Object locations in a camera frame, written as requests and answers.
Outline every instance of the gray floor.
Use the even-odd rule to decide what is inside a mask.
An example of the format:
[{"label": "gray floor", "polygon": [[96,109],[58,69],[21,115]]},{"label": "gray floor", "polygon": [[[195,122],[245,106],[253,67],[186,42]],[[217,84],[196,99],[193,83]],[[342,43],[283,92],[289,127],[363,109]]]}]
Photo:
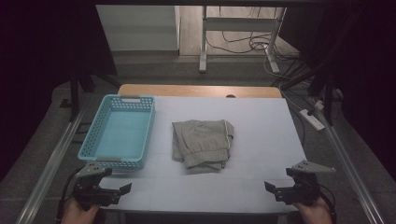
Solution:
[{"label": "gray floor", "polygon": [[[277,77],[265,71],[262,62],[262,52],[252,52],[249,55],[234,56],[224,51],[208,49],[209,57],[207,72],[198,72],[200,36],[199,21],[201,11],[199,7],[185,7],[181,16],[184,22],[181,27],[180,55],[174,53],[152,53],[152,52],[115,52],[114,60],[119,72],[118,77],[114,77],[121,83],[148,83],[148,84],[184,84],[184,85],[235,85],[235,86],[269,86]],[[251,8],[240,8],[240,11],[233,12],[232,15],[247,16],[252,11]],[[272,15],[273,9],[268,9],[266,16]],[[209,13],[213,15],[218,9],[213,7]],[[223,12],[228,16],[232,13],[224,8]],[[226,34],[229,38],[241,38],[243,34]],[[222,41],[221,33],[214,33],[208,36],[209,41],[224,48],[243,50],[246,43],[239,43],[237,46],[230,46]],[[281,40],[277,40],[283,53],[293,54],[295,49],[287,47],[287,43],[282,45]],[[281,72],[285,72],[290,61],[279,61]],[[81,130],[86,130],[96,113],[102,97],[109,93],[117,93],[118,89],[104,82],[102,79],[92,77],[96,84],[95,92],[84,93],[84,97],[89,97],[89,109],[81,120]],[[306,98],[306,86],[298,85],[293,90]],[[290,92],[286,92],[290,99],[300,107],[308,106],[301,97]],[[21,157],[10,170],[6,178],[0,183],[0,223],[15,223],[21,213],[23,206],[31,195],[37,179],[40,177],[44,167],[49,160],[53,149],[56,148],[59,139],[69,124],[70,108],[60,108],[63,99],[70,99],[70,87],[65,83],[53,91],[52,105],[46,117],[37,128]],[[380,164],[370,148],[364,143],[359,135],[344,119],[340,110],[341,102],[333,105],[334,127],[339,132],[346,150],[358,169],[361,178],[370,190],[379,211],[383,215],[386,223],[396,223],[396,213],[393,205],[396,204],[396,184]],[[340,165],[337,156],[334,154],[332,145],[326,133],[318,133],[308,123],[303,121],[304,126],[298,117],[290,111],[298,134],[303,140],[306,157],[314,162],[335,167],[335,175],[320,175],[320,182],[331,189],[336,197],[337,214],[339,223],[369,223],[364,213],[359,198],[348,182],[347,176]],[[81,165],[77,159],[77,152],[84,134],[74,134],[73,141],[67,149],[63,162],[60,165],[57,175],[51,181],[49,191],[42,202],[35,216],[34,223],[53,223],[57,202],[60,199],[62,187],[69,173]],[[116,214],[108,214],[107,223],[115,223]]]}]

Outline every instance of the teal plastic basket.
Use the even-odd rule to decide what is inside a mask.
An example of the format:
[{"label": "teal plastic basket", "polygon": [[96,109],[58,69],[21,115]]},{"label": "teal plastic basket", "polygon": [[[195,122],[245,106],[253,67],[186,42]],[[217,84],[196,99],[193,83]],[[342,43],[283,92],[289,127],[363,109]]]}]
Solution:
[{"label": "teal plastic basket", "polygon": [[152,96],[105,96],[78,158],[115,171],[143,169],[154,115]]}]

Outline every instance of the dark background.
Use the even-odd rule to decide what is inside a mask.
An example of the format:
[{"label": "dark background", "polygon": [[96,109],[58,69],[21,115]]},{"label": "dark background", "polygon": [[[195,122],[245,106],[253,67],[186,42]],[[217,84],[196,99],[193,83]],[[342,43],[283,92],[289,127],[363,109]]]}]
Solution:
[{"label": "dark background", "polygon": [[21,155],[52,90],[92,69],[116,73],[96,7],[88,1],[0,3],[0,177]]},{"label": "dark background", "polygon": [[[335,88],[344,95],[344,116],[396,179],[396,5],[391,1],[363,2],[363,11],[331,69]],[[323,60],[349,14],[344,8],[288,8],[279,35],[297,48],[312,68]]]},{"label": "dark background", "polygon": [[[116,73],[96,9],[83,3],[0,3],[1,179],[44,118],[56,86],[91,68]],[[369,1],[333,68],[345,117],[396,179],[394,11],[390,2]],[[343,10],[288,10],[280,35],[315,66],[345,15]]]}]

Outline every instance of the white table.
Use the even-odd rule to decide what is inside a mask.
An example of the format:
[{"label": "white table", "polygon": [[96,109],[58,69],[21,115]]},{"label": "white table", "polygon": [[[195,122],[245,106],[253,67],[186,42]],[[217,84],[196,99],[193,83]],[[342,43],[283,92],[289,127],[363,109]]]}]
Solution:
[{"label": "white table", "polygon": [[[156,96],[156,115],[145,168],[104,178],[102,188],[132,184],[109,209],[148,212],[286,213],[264,188],[294,184],[285,168],[305,159],[286,101],[281,98]],[[234,126],[224,169],[186,169],[172,159],[172,122],[226,119]]]}]

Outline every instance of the human hand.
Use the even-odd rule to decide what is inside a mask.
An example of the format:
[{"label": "human hand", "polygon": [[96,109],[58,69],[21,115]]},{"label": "human hand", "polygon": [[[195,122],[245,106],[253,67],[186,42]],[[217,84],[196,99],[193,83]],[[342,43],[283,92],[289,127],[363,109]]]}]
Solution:
[{"label": "human hand", "polygon": [[93,204],[88,211],[85,211],[75,198],[71,198],[64,207],[62,224],[92,224],[99,208],[99,204]]},{"label": "human hand", "polygon": [[293,205],[300,211],[305,224],[332,224],[330,208],[320,197],[311,206],[302,203]]}]

